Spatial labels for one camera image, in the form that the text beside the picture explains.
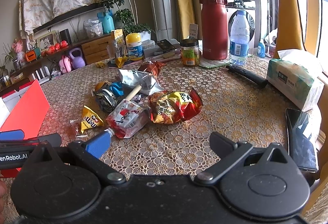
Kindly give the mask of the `person's hand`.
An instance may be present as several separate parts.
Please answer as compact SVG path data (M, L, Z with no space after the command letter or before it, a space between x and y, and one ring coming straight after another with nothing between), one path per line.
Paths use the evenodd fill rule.
M0 181L0 213L2 214L4 209L3 197L7 193L7 186L3 181Z

